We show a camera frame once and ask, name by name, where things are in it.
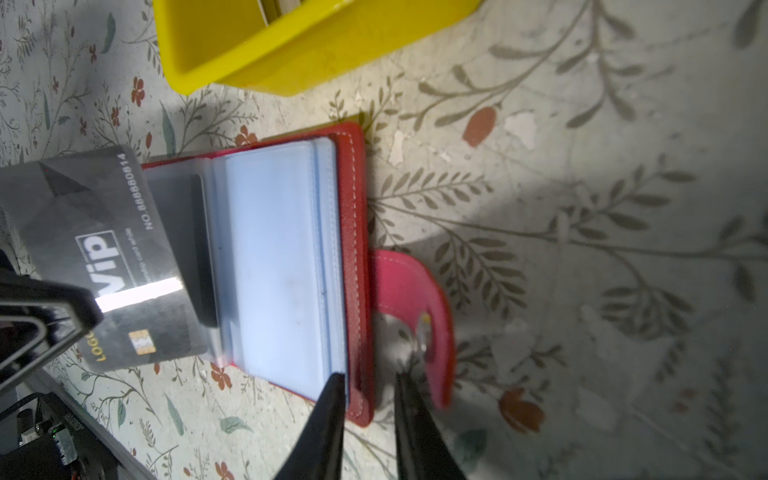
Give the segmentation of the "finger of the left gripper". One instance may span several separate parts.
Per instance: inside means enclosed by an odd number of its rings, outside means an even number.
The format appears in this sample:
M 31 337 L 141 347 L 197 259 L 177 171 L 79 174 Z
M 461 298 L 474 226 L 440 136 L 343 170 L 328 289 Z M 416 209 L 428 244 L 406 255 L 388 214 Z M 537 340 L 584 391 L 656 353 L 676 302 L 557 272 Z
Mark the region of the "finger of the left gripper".
M 32 317 L 50 325 L 73 321 L 90 331 L 104 318 L 88 289 L 1 271 L 1 316 Z
M 46 323 L 32 316 L 1 318 L 1 394 L 13 390 L 31 373 L 84 336 L 71 320 Z

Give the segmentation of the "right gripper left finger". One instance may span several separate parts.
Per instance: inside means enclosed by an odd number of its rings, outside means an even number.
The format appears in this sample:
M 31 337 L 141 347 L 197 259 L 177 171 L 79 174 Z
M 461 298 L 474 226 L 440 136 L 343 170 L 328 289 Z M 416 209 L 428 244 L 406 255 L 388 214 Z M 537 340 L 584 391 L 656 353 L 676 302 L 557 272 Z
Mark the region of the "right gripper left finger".
M 333 373 L 275 479 L 340 479 L 345 413 L 345 376 Z

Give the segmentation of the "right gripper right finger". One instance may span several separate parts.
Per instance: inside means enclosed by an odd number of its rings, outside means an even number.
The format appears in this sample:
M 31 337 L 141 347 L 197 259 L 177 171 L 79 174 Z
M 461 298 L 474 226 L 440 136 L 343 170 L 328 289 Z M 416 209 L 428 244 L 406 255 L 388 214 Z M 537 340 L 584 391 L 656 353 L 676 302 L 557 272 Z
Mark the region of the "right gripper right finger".
M 394 411 L 399 479 L 466 479 L 407 373 L 396 376 Z

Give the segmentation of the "red leather card holder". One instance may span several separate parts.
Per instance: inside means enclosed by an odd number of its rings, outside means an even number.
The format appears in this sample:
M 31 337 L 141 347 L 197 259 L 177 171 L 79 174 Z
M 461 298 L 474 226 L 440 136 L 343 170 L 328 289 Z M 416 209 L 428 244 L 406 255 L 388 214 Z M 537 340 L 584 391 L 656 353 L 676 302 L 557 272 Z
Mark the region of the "red leather card holder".
M 417 259 L 369 247 L 366 149 L 352 122 L 144 166 L 217 369 L 308 400 L 347 381 L 347 417 L 375 407 L 380 312 L 417 337 L 434 405 L 450 405 L 449 302 Z

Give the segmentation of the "yellow plastic card tray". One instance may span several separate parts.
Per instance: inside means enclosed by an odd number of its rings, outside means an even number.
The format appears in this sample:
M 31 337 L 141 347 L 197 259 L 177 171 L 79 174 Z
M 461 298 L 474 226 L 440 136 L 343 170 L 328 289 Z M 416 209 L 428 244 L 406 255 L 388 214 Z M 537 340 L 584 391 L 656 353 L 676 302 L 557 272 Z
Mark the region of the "yellow plastic card tray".
M 266 22 L 257 1 L 156 1 L 169 85 L 210 84 L 289 97 L 471 15 L 476 1 L 305 1 Z

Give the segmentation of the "stack of credit cards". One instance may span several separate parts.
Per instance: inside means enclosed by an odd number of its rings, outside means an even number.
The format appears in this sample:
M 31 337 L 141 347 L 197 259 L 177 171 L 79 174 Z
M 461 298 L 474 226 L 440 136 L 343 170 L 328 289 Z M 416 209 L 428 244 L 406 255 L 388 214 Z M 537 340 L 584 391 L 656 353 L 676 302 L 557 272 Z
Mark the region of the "stack of credit cards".
M 302 3 L 303 0 L 259 0 L 260 10 L 267 25 L 296 10 Z

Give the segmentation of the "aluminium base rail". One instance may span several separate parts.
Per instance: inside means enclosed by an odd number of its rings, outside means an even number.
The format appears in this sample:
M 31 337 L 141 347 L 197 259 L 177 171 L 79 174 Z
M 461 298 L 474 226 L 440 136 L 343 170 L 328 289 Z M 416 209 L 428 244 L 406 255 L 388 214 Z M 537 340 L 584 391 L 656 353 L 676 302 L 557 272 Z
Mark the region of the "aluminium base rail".
M 32 393 L 39 394 L 39 409 L 55 426 L 63 426 L 65 436 L 60 443 L 76 450 L 74 464 L 81 479 L 155 479 L 155 476 L 128 452 L 102 425 L 88 414 L 49 374 L 33 373 L 23 382 Z

